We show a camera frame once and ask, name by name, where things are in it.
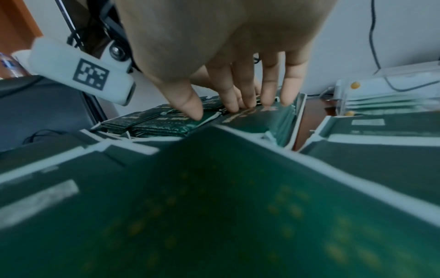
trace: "wooden table surface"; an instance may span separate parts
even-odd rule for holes
[[[293,150],[299,150],[311,135],[311,130],[316,130],[326,116],[335,116],[335,102],[312,98],[306,101],[304,114],[298,130],[297,141]]]

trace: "qr code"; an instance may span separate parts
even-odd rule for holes
[[[109,70],[80,59],[73,80],[102,91],[108,76]]]

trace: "white label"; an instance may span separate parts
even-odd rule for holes
[[[352,125],[385,125],[384,119],[352,120]]]
[[[73,180],[67,180],[0,208],[0,229],[15,226],[41,211],[79,193]]]

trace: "white plastic device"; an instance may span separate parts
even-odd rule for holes
[[[134,92],[128,73],[51,38],[35,39],[28,61],[41,76],[116,104],[127,105]]]

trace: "palm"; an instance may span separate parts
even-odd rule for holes
[[[120,0],[117,4],[136,63],[171,105],[200,118],[201,103],[188,77],[206,65],[228,110],[238,110],[234,85],[244,104],[253,107],[254,53],[263,63],[261,100],[270,105],[278,86],[279,52],[286,52],[281,101],[290,104],[305,76],[312,40],[335,2]]]

